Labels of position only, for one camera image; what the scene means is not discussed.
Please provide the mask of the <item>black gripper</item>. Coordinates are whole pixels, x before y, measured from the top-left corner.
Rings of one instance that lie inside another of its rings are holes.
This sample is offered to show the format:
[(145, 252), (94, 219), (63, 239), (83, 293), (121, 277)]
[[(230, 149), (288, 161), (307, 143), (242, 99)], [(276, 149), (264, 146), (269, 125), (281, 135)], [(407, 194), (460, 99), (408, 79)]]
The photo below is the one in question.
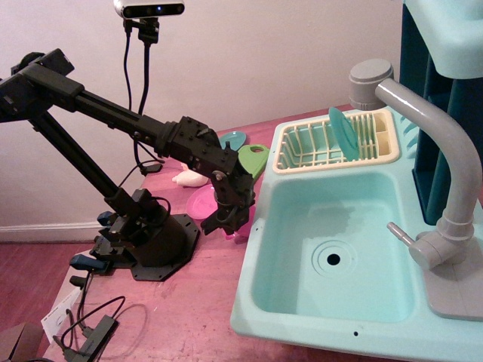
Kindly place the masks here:
[(217, 210), (201, 223), (204, 235), (216, 229), (249, 232), (254, 205), (254, 179), (236, 160), (229, 171), (215, 170), (211, 175)]

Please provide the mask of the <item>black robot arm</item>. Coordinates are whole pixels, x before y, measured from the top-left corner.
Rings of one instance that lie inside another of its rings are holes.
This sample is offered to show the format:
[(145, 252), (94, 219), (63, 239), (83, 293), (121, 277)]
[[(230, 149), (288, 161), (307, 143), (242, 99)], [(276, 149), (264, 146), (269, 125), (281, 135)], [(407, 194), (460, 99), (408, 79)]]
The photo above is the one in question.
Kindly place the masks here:
[[(164, 281), (187, 264), (200, 235), (216, 229), (227, 234), (249, 220), (254, 179), (238, 153), (222, 146), (216, 133), (190, 117), (162, 123), (138, 115), (85, 90), (69, 78), (72, 64), (64, 53), (29, 54), (1, 82), (2, 122), (28, 121), (93, 186), (110, 206), (88, 256), (76, 256), (74, 268), (98, 274), (127, 268), (138, 281)], [(183, 162), (214, 187), (216, 210), (201, 225), (174, 214), (167, 202), (145, 189), (133, 194), (117, 186), (50, 114), (58, 106), (80, 112), (151, 146), (155, 153)]]

